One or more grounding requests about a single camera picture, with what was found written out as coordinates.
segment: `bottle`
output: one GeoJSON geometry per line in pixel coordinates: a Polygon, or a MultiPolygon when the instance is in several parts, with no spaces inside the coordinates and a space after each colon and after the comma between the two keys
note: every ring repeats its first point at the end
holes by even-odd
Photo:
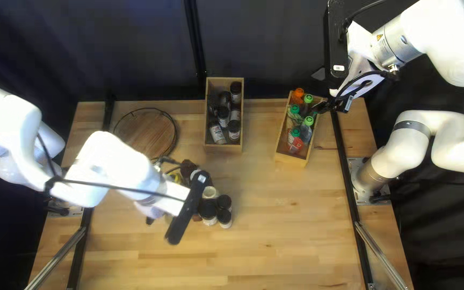
{"type": "Polygon", "coordinates": [[[229,125],[229,120],[230,120],[230,110],[227,107],[221,106],[217,110],[217,118],[220,122],[220,126],[222,128],[227,128],[229,125]]]}
{"type": "Polygon", "coordinates": [[[311,103],[314,101],[313,95],[305,95],[304,96],[304,104],[302,105],[302,110],[300,112],[300,115],[303,116],[303,118],[307,115],[307,113],[310,111],[311,103]]]}
{"type": "Polygon", "coordinates": [[[233,104],[230,106],[230,121],[241,121],[241,105],[233,104]]]}
{"type": "Polygon", "coordinates": [[[213,226],[218,221],[216,218],[216,207],[212,200],[201,200],[198,205],[198,214],[202,217],[203,224],[206,226],[213,226]]]}
{"type": "Polygon", "coordinates": [[[241,103],[241,89],[242,89],[241,82],[232,82],[230,84],[230,93],[231,93],[233,104],[241,103]]]}
{"type": "Polygon", "coordinates": [[[300,139],[300,129],[288,129],[288,150],[289,153],[298,153],[304,147],[304,142],[300,139]]]}
{"type": "Polygon", "coordinates": [[[298,105],[290,105],[288,107],[288,117],[286,118],[286,128],[298,126],[304,120],[299,114],[300,107],[298,105]]]}
{"type": "Polygon", "coordinates": [[[228,229],[232,226],[232,214],[226,209],[220,209],[217,213],[218,221],[220,226],[224,229],[228,229]]]}
{"type": "Polygon", "coordinates": [[[313,123],[313,117],[307,116],[305,117],[304,122],[300,125],[300,139],[305,145],[309,144],[311,141],[311,136],[313,135],[313,128],[311,128],[311,126],[313,123]]]}
{"type": "Polygon", "coordinates": [[[225,144],[227,142],[225,135],[223,135],[223,131],[221,130],[220,123],[217,121],[209,122],[209,131],[214,143],[225,144]]]}
{"type": "Polygon", "coordinates": [[[218,208],[227,209],[229,212],[232,211],[232,199],[227,194],[220,195],[216,200],[216,204],[218,208]]]}
{"type": "Polygon", "coordinates": [[[227,91],[220,93],[220,106],[227,107],[230,110],[230,93],[227,91]]]}
{"type": "Polygon", "coordinates": [[[291,94],[291,104],[301,105],[304,100],[302,100],[302,96],[304,95],[304,89],[297,88],[291,94]]]}
{"type": "Polygon", "coordinates": [[[241,122],[232,120],[229,122],[229,138],[230,141],[235,142],[241,137],[241,122]]]}

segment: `spice jar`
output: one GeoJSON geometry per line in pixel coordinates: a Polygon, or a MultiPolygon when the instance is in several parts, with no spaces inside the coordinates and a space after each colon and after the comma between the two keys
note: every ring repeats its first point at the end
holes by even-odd
{"type": "Polygon", "coordinates": [[[229,120],[230,120],[230,110],[229,108],[225,107],[225,106],[221,106],[218,108],[217,110],[217,118],[220,122],[220,126],[222,128],[227,128],[228,125],[229,125],[229,120]]]}
{"type": "Polygon", "coordinates": [[[232,82],[230,84],[230,93],[232,98],[232,103],[240,104],[241,103],[241,82],[232,82]]]}
{"type": "Polygon", "coordinates": [[[209,131],[210,135],[212,136],[212,140],[216,144],[225,144],[227,140],[225,139],[225,135],[223,135],[223,131],[220,127],[220,123],[217,121],[209,122],[209,131]]]}

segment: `black cap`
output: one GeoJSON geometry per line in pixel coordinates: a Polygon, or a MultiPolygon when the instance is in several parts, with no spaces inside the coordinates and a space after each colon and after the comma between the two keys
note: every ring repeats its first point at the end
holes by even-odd
{"type": "Polygon", "coordinates": [[[232,214],[228,209],[220,209],[217,214],[217,218],[220,223],[229,223],[232,219],[232,214]]]}
{"type": "Polygon", "coordinates": [[[216,216],[216,207],[214,202],[203,199],[198,205],[198,214],[204,219],[211,219],[216,216]]]}
{"type": "Polygon", "coordinates": [[[241,93],[241,82],[232,82],[230,84],[230,92],[237,95],[241,93]]]}
{"type": "Polygon", "coordinates": [[[229,116],[229,108],[227,107],[221,106],[218,108],[217,112],[218,118],[225,119],[229,116]]]}
{"type": "Polygon", "coordinates": [[[229,209],[232,206],[232,199],[227,194],[223,194],[217,197],[217,207],[229,209]]]}

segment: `wooden crate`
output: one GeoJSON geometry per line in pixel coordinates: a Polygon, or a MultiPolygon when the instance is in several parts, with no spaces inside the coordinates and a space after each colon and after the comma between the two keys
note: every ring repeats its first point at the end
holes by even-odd
{"type": "MultiPolygon", "coordinates": [[[[298,152],[297,154],[289,153],[288,146],[287,146],[288,128],[286,127],[286,121],[288,118],[287,107],[289,106],[289,103],[291,101],[292,93],[293,91],[289,92],[288,101],[286,103],[286,109],[284,110],[284,117],[282,119],[282,124],[280,125],[280,131],[278,133],[277,143],[275,147],[275,160],[305,167],[307,165],[307,162],[309,161],[309,155],[311,154],[311,148],[313,146],[314,135],[316,133],[316,130],[315,130],[316,123],[319,121],[320,118],[317,117],[317,119],[313,123],[313,135],[311,136],[311,141],[309,142],[309,144],[304,146],[304,148],[302,148],[300,152],[298,152]]],[[[314,101],[312,102],[312,104],[316,104],[318,102],[325,100],[325,98],[320,97],[320,96],[313,96],[313,97],[314,97],[314,101]]]]}
{"type": "MultiPolygon", "coordinates": [[[[205,88],[205,140],[204,148],[208,153],[241,153],[243,151],[243,107],[244,107],[244,78],[243,77],[207,77],[205,88]],[[208,124],[210,120],[210,113],[208,110],[208,99],[210,94],[219,94],[222,91],[230,91],[230,84],[232,82],[241,82],[241,136],[239,143],[235,144],[215,144],[210,135],[208,124]]],[[[229,141],[229,133],[225,131],[225,138],[229,141]]]]}

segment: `plastic bottle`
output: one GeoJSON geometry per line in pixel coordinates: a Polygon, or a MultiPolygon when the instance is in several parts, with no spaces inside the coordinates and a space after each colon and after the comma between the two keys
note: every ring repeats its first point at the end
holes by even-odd
{"type": "Polygon", "coordinates": [[[214,143],[225,144],[227,142],[225,135],[223,135],[223,131],[220,127],[220,123],[217,121],[209,122],[209,131],[210,135],[212,136],[212,140],[214,140],[214,143]]]}
{"type": "Polygon", "coordinates": [[[291,94],[291,104],[297,104],[301,105],[304,103],[304,100],[302,100],[302,96],[304,95],[304,89],[302,88],[297,88],[293,91],[291,94]]]}
{"type": "Polygon", "coordinates": [[[310,111],[311,103],[314,101],[313,95],[305,95],[304,96],[304,104],[302,105],[302,109],[300,111],[300,115],[306,116],[307,113],[310,111]]]}
{"type": "Polygon", "coordinates": [[[229,120],[230,120],[230,110],[227,107],[219,107],[217,110],[217,118],[220,122],[220,126],[222,128],[227,128],[229,125],[229,120]]]}
{"type": "Polygon", "coordinates": [[[230,84],[230,93],[232,97],[232,103],[240,104],[241,103],[241,82],[232,82],[230,84]]]}
{"type": "Polygon", "coordinates": [[[304,121],[300,113],[300,107],[298,105],[288,106],[288,117],[286,118],[286,128],[293,128],[298,126],[304,121]]]}
{"type": "Polygon", "coordinates": [[[311,141],[311,136],[313,135],[313,128],[311,128],[311,126],[313,123],[313,117],[307,116],[305,117],[304,122],[300,125],[300,139],[302,139],[305,145],[309,144],[311,141]]]}
{"type": "Polygon", "coordinates": [[[240,104],[232,104],[232,106],[230,106],[230,121],[232,120],[241,121],[241,105],[240,104]]]}
{"type": "Polygon", "coordinates": [[[217,213],[217,218],[220,222],[220,226],[224,229],[228,229],[232,226],[232,214],[226,209],[220,209],[217,213]]]}
{"type": "Polygon", "coordinates": [[[206,226],[213,226],[218,221],[216,207],[212,200],[203,199],[198,205],[198,214],[202,217],[203,224],[206,226]]]}
{"type": "Polygon", "coordinates": [[[288,150],[289,153],[298,153],[304,147],[304,142],[300,139],[300,129],[288,129],[288,150]]]}
{"type": "Polygon", "coordinates": [[[229,122],[229,138],[231,142],[236,142],[241,137],[241,122],[232,120],[229,122]]]}

